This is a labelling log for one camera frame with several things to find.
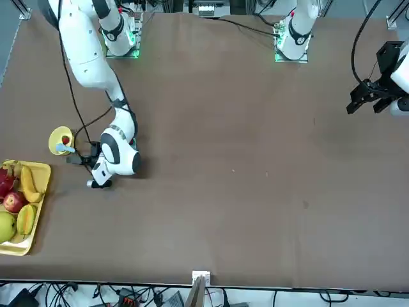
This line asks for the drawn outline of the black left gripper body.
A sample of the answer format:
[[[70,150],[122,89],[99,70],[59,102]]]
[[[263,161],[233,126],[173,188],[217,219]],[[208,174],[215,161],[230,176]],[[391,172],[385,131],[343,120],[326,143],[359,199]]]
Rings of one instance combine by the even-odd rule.
[[[395,71],[403,44],[404,41],[387,41],[376,53],[381,80],[388,79]]]

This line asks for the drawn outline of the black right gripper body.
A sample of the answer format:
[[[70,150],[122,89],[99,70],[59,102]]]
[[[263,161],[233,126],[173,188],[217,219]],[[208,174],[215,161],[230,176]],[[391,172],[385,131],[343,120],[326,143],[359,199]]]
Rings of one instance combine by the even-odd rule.
[[[85,166],[94,166],[101,153],[101,146],[100,142],[90,142],[89,145],[90,145],[89,154],[85,155],[82,158],[82,164]]]

